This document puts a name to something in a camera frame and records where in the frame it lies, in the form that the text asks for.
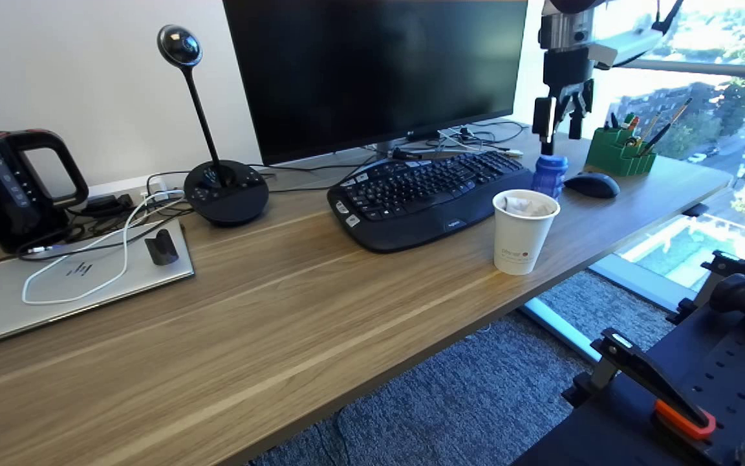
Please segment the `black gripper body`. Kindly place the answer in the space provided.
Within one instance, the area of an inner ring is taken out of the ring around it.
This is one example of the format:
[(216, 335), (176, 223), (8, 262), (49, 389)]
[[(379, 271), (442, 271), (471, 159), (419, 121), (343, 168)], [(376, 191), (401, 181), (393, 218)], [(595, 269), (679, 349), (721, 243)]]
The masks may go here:
[(544, 82), (556, 102), (556, 113), (565, 113), (568, 108), (586, 113), (593, 96), (588, 50), (548, 50), (544, 55)]

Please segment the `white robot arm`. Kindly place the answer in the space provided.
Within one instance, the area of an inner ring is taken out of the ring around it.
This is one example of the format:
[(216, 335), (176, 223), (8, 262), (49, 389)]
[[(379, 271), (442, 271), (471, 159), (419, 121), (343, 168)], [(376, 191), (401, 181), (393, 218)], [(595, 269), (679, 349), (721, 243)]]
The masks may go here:
[(593, 7), (600, 0), (544, 0), (538, 43), (544, 50), (547, 96), (533, 104), (533, 133), (542, 152), (556, 152), (556, 126), (570, 118), (570, 138), (582, 138), (582, 118), (593, 108)]

